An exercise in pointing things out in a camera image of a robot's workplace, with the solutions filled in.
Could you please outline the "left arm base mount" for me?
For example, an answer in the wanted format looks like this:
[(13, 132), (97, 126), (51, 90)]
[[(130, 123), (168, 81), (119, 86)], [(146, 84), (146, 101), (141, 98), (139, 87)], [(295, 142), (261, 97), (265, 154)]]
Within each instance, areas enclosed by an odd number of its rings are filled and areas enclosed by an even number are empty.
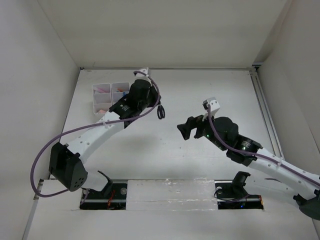
[(79, 208), (81, 210), (126, 210), (128, 180), (111, 180), (102, 171), (98, 173), (107, 180), (102, 191), (83, 191)]

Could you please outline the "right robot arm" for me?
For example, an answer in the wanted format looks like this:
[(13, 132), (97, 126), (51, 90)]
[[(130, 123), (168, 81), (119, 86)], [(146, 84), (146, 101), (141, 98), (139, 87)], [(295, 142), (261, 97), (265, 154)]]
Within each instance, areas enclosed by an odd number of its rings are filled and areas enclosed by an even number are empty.
[(239, 127), (228, 117), (189, 117), (177, 125), (184, 140), (192, 130), (194, 138), (205, 137), (231, 161), (266, 174), (258, 179), (249, 172), (239, 171), (232, 182), (218, 186), (214, 195), (228, 204), (249, 197), (266, 196), (298, 208), (304, 215), (320, 219), (320, 177), (300, 169), (273, 155), (260, 143), (239, 134)]

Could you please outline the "black handled scissors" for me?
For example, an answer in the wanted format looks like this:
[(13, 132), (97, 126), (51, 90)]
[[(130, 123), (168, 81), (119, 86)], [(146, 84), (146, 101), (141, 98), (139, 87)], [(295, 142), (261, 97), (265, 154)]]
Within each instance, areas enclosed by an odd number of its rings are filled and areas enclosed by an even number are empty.
[(157, 106), (157, 117), (159, 120), (162, 120), (166, 117), (165, 109), (161, 104)]

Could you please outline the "pink highlighter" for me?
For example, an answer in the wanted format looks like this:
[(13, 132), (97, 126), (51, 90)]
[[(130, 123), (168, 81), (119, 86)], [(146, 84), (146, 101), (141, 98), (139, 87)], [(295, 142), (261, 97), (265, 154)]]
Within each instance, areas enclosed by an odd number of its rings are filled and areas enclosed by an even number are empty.
[(108, 93), (108, 91), (106, 91), (102, 88), (99, 88), (99, 87), (94, 87), (93, 89), (94, 89), (94, 91), (96, 91), (98, 93)]

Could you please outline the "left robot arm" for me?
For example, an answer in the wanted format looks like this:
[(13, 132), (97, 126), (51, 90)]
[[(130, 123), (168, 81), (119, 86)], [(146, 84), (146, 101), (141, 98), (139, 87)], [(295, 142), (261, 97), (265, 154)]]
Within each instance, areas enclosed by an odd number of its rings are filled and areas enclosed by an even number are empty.
[(137, 79), (129, 92), (114, 103), (100, 118), (78, 138), (52, 146), (49, 172), (68, 191), (90, 189), (100, 198), (107, 198), (112, 191), (113, 181), (102, 171), (88, 172), (85, 164), (90, 156), (113, 135), (127, 128), (146, 108), (159, 104), (160, 96), (155, 84)]

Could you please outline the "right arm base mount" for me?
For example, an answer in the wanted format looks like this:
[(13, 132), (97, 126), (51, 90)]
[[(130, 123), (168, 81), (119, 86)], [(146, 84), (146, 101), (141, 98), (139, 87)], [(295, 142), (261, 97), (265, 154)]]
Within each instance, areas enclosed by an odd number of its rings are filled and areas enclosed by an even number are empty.
[(239, 171), (232, 180), (216, 180), (213, 197), (218, 210), (264, 210), (260, 195), (248, 194), (246, 180), (251, 175)]

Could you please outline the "pink stapler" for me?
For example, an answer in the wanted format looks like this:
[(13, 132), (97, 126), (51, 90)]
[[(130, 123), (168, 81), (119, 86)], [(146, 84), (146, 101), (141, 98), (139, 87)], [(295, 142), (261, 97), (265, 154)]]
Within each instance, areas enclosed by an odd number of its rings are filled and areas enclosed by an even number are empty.
[(104, 110), (104, 109), (100, 109), (97, 111), (97, 114), (106, 114), (107, 113), (107, 110)]

